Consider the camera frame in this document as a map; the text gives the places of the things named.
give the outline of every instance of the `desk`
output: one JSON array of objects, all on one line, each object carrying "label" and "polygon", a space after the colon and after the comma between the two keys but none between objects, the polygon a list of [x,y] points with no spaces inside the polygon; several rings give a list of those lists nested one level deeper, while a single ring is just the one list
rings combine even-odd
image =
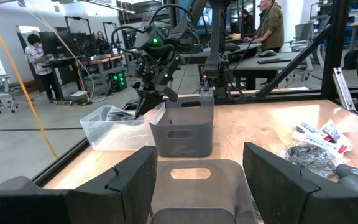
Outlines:
[{"label": "desk", "polygon": [[[83,88],[81,87],[81,83],[80,83],[80,79],[84,79],[83,75],[81,74],[81,76],[78,76],[78,69],[74,69],[73,67],[79,67],[79,63],[77,62],[77,60],[79,59],[79,57],[73,58],[73,57],[67,57],[67,58],[61,58],[61,59],[54,59],[54,60],[49,60],[49,66],[52,69],[53,72],[53,76],[55,77],[55,82],[59,83],[58,78],[57,78],[57,74],[55,71],[55,68],[58,67],[64,67],[64,66],[69,66],[70,67],[70,71],[72,71],[72,74],[75,77],[76,83],[77,83],[77,87],[78,90],[83,90]],[[104,67],[103,67],[103,63],[104,62],[110,62],[113,60],[120,60],[120,59],[124,59],[124,56],[120,55],[117,57],[111,57],[111,58],[104,58],[104,59],[98,59],[98,60],[89,60],[89,61],[85,61],[85,62],[81,62],[82,65],[87,66],[87,65],[98,65],[99,66],[99,71],[102,73],[102,75],[108,71],[104,71]],[[60,94],[61,98],[64,98],[64,94],[62,92],[62,88],[60,88],[60,85],[58,85],[58,91]]]},{"label": "desk", "polygon": [[[305,121],[321,127],[329,119],[333,120],[353,143],[353,151],[346,152],[345,155],[351,160],[349,165],[358,167],[358,116],[328,100],[215,106],[213,152],[203,159],[230,159],[242,164],[244,142],[253,142],[280,155],[283,148],[293,143],[294,125]],[[89,147],[45,188],[75,188],[132,153],[94,151]],[[173,159],[159,157],[159,160]]]},{"label": "desk", "polygon": [[[231,62],[232,60],[234,60],[236,58],[241,57],[242,54],[244,53],[245,49],[248,47],[248,44],[240,44],[239,46],[240,46],[239,50],[234,50],[234,51],[227,50],[224,52],[228,56],[229,62]],[[262,44],[260,44],[260,43],[251,44],[249,46],[249,50],[251,50],[251,51],[248,52],[248,57],[254,56],[257,52],[257,48],[261,47],[261,46],[262,46]],[[200,53],[181,54],[180,56],[182,56],[185,59],[186,63],[190,59],[189,64],[204,64],[210,54],[211,54],[211,49],[206,48],[206,49],[204,49],[204,51],[202,51]]]},{"label": "desk", "polygon": [[[264,73],[263,71],[279,71],[283,70],[287,67],[291,62],[280,62],[280,63],[268,63],[268,64],[258,64],[257,61],[259,60],[270,60],[270,59],[295,59],[296,56],[299,55],[299,52],[285,52],[285,53],[278,53],[274,57],[265,57],[261,58],[258,56],[248,58],[247,60],[243,60],[240,62],[239,66],[237,66],[236,70],[234,71],[234,77],[236,78],[236,87],[241,88],[240,86],[240,79],[246,78],[247,90],[254,90],[256,89],[256,78],[268,78],[271,76],[271,73]],[[229,68],[233,69],[237,63],[231,63]]]},{"label": "desk", "polygon": [[358,30],[358,22],[352,23],[351,26],[353,27],[353,31],[352,31],[352,39],[351,39],[350,48],[351,48],[351,50],[353,50],[354,45],[356,44],[356,34],[357,34],[357,30]]}]

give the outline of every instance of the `gray storage bin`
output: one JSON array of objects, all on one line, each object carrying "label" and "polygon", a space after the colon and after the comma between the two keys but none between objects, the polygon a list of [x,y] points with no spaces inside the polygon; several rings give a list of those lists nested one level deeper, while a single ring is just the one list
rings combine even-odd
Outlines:
[{"label": "gray storage bin", "polygon": [[214,98],[179,98],[165,102],[165,114],[150,124],[163,157],[207,157],[212,153]]},{"label": "gray storage bin", "polygon": [[[194,168],[208,169],[209,177],[172,175],[174,170]],[[158,162],[151,224],[167,223],[256,224],[242,167],[227,159]]]}]

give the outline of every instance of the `black wire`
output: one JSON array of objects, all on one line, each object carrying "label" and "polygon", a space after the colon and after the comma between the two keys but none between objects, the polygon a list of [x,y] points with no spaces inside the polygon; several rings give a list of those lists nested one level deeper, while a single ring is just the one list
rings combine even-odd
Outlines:
[{"label": "black wire", "polygon": [[251,44],[253,43],[253,41],[255,40],[256,34],[259,32],[260,28],[262,27],[263,23],[265,22],[270,10],[273,8],[274,3],[276,2],[276,0],[272,1],[272,5],[270,6],[270,8],[268,9],[266,15],[264,16],[264,18],[262,19],[262,22],[259,24],[258,29],[255,31],[254,36],[252,37],[252,40],[249,42],[248,47],[246,48],[246,51],[244,51],[244,53],[242,54],[240,60],[237,62],[236,66],[231,70],[231,73],[233,73],[235,71],[235,69],[237,68],[237,66],[239,66],[240,62],[242,61],[242,59],[244,58],[244,56],[246,56],[249,47],[251,46]]},{"label": "black wire", "polygon": [[211,47],[211,39],[209,38],[208,29],[206,28],[204,15],[201,15],[201,17],[203,18],[203,21],[204,21],[204,28],[205,28],[205,32],[206,32],[206,38],[208,38],[209,47]]},{"label": "black wire", "polygon": [[197,91],[199,91],[201,88],[202,88],[202,86],[199,87],[198,90],[194,91],[194,93],[192,93],[192,94],[195,94],[195,93],[196,93]]},{"label": "black wire", "polygon": [[136,29],[135,27],[131,27],[131,26],[120,26],[120,27],[114,29],[114,31],[113,31],[112,34],[111,34],[111,37],[112,37],[111,43],[112,43],[114,46],[116,46],[116,48],[117,48],[118,50],[121,50],[121,51],[123,51],[123,52],[130,53],[130,54],[134,54],[134,55],[137,55],[137,56],[143,58],[143,59],[145,60],[145,67],[147,68],[147,67],[149,66],[149,61],[147,60],[146,57],[144,57],[144,55],[138,54],[138,53],[136,53],[136,52],[131,52],[130,50],[122,49],[120,46],[118,46],[118,45],[116,44],[116,41],[114,40],[114,34],[115,34],[116,32],[118,32],[119,30],[122,30],[122,29],[132,29],[132,30],[134,30],[134,31],[136,31],[136,32],[140,32],[140,33],[142,33],[142,34],[146,33],[147,30],[140,30],[140,29]]},{"label": "black wire", "polygon": [[176,8],[179,8],[179,9],[185,11],[188,15],[190,15],[190,18],[187,17],[187,19],[188,19],[188,20],[190,19],[190,22],[193,21],[193,14],[192,14],[188,9],[186,9],[186,8],[184,8],[184,7],[181,7],[181,6],[177,5],[177,4],[166,4],[166,5],[164,5],[164,6],[159,7],[159,8],[154,12],[153,16],[151,17],[151,19],[150,19],[150,21],[149,21],[149,25],[151,25],[151,24],[153,23],[155,16],[157,16],[157,14],[158,14],[162,9],[165,9],[165,8],[168,8],[168,7],[176,7]]}]

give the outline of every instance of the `gray floor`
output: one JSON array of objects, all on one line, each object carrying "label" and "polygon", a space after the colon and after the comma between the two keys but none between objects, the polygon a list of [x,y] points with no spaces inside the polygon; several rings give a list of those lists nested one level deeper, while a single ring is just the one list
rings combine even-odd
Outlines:
[{"label": "gray floor", "polygon": [[[311,74],[306,82],[317,87],[321,86],[322,68],[317,68]],[[189,65],[187,69],[182,67],[176,71],[172,81],[172,89],[179,94],[194,93],[199,87],[198,66]],[[345,71],[345,78],[349,86],[358,86],[358,77],[356,71]],[[135,78],[128,78],[128,83],[134,83]],[[257,88],[265,79],[257,79]],[[280,88],[288,85],[300,84],[300,77],[294,81],[282,81]],[[76,85],[71,83],[63,87],[65,95],[76,91]],[[122,107],[131,99],[137,98],[136,92],[132,88],[124,90],[122,93],[116,93],[107,100],[92,105],[82,106],[79,108],[66,108],[60,105],[50,104],[45,95],[32,93],[30,95],[35,99],[34,106],[45,128],[80,128],[80,119],[87,114],[99,108],[102,105],[115,105]],[[4,110],[0,114],[0,129],[36,129],[37,122],[29,106],[20,106],[16,114],[9,110]],[[47,131],[47,135],[58,155],[62,155],[74,144],[85,137],[81,129]],[[49,165],[55,158],[52,156],[40,131],[0,131],[0,183],[18,175],[33,178],[42,169]]]}]

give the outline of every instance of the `bin handle cutout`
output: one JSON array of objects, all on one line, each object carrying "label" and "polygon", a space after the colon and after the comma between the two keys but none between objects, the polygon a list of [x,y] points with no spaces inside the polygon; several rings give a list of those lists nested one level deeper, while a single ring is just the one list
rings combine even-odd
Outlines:
[{"label": "bin handle cutout", "polygon": [[193,131],[190,130],[182,130],[182,131],[169,131],[167,134],[168,138],[171,139],[185,139],[192,138],[194,136]]},{"label": "bin handle cutout", "polygon": [[179,168],[171,170],[170,175],[175,180],[198,180],[208,179],[211,171],[207,168]]},{"label": "bin handle cutout", "polygon": [[91,119],[89,119],[89,126],[92,126],[92,125],[94,125],[96,122],[98,122],[98,121],[100,121],[101,120],[101,117],[100,117],[100,115],[95,115],[95,116],[93,116]]},{"label": "bin handle cutout", "polygon": [[183,102],[181,104],[182,108],[193,108],[193,107],[200,107],[201,103],[199,101],[194,101],[194,102]]}]

